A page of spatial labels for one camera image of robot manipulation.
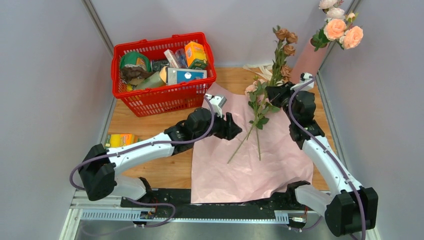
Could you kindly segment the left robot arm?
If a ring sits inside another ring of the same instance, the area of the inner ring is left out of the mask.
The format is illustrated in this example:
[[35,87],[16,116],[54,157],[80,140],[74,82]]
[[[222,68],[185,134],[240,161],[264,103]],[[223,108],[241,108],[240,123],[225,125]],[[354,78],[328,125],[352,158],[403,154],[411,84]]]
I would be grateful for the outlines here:
[[72,173],[79,174],[81,189],[90,201],[118,196],[133,199],[144,208],[153,201],[147,181],[123,176],[123,172],[151,160],[183,153],[206,137],[230,141],[242,131],[230,112],[221,116],[199,107],[187,119],[150,139],[115,148],[105,148],[100,143],[92,146]]

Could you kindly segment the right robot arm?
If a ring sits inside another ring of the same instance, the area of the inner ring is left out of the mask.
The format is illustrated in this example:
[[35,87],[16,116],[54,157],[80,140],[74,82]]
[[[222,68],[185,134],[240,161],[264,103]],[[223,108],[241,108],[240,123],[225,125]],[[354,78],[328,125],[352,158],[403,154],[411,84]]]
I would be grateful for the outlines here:
[[304,205],[316,211],[336,237],[358,232],[365,234],[376,226],[378,194],[372,187],[363,187],[331,149],[314,119],[315,95],[306,91],[306,86],[305,83],[287,82],[282,86],[268,86],[266,92],[270,103],[288,116],[292,140],[317,167],[330,194],[304,180],[298,181],[288,185],[286,205],[294,210]]

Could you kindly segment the cream ribbon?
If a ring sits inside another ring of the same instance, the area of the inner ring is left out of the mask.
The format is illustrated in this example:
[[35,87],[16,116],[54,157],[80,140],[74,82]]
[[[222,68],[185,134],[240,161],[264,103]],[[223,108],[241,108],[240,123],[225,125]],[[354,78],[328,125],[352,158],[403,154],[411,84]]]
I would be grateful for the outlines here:
[[271,80],[272,75],[273,75],[272,74],[272,69],[273,69],[272,64],[265,64],[265,65],[245,64],[245,65],[242,66],[242,68],[244,70],[252,72],[257,76],[260,76],[262,79],[268,80],[268,81]]

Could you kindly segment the brown dried rose stem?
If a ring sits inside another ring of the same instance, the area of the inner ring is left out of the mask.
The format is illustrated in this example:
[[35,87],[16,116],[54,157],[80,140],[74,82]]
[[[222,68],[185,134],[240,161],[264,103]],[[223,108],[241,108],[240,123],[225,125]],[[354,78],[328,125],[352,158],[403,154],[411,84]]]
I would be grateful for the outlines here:
[[[272,77],[271,80],[269,80],[269,86],[281,86],[284,83],[288,82],[291,77],[292,68],[288,66],[287,64],[287,58],[294,56],[296,53],[296,48],[294,47],[294,44],[298,42],[298,36],[296,33],[289,31],[286,28],[282,28],[281,26],[276,26],[272,29],[273,33],[275,34],[277,40],[276,42],[276,48],[274,50],[274,60],[272,61]],[[258,75],[255,75],[253,80],[255,78],[263,79]],[[228,160],[228,163],[230,163],[243,143],[248,140],[247,135],[244,137],[244,139],[241,141],[241,143],[237,146],[233,154]]]

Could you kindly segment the pink cylindrical vase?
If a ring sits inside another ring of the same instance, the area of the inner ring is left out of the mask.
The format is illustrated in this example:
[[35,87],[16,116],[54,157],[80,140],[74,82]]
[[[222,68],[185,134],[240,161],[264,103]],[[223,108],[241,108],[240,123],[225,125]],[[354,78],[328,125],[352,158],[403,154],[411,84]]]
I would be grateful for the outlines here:
[[327,53],[328,45],[315,51],[312,39],[308,40],[291,71],[290,81],[294,84],[299,83],[302,73],[316,76]]

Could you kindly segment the pink peony flower stem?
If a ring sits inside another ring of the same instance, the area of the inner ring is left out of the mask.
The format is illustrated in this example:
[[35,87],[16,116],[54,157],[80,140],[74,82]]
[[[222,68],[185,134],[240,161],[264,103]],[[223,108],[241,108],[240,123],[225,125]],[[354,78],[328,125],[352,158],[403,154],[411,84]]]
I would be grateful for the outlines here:
[[257,77],[253,80],[253,82],[258,80],[261,81],[263,93],[259,97],[259,101],[248,100],[247,102],[248,106],[251,107],[251,109],[253,110],[253,119],[249,121],[251,127],[248,131],[247,139],[251,135],[252,131],[254,131],[256,136],[258,159],[259,161],[261,161],[262,153],[259,140],[259,130],[262,130],[264,128],[264,125],[269,122],[270,118],[267,116],[268,113],[276,113],[279,111],[279,109],[273,106],[269,101],[268,94],[266,92],[266,87],[269,86],[270,82],[268,80],[260,79]]

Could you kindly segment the peach rose flower stem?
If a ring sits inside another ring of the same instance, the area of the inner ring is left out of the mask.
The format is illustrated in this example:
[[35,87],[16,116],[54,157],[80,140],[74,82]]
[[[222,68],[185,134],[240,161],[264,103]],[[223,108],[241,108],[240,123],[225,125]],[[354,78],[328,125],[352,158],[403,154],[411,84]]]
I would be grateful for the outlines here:
[[363,29],[353,25],[357,16],[357,13],[351,12],[343,19],[329,18],[323,27],[325,37],[331,42],[338,43],[344,50],[356,48],[364,37]]

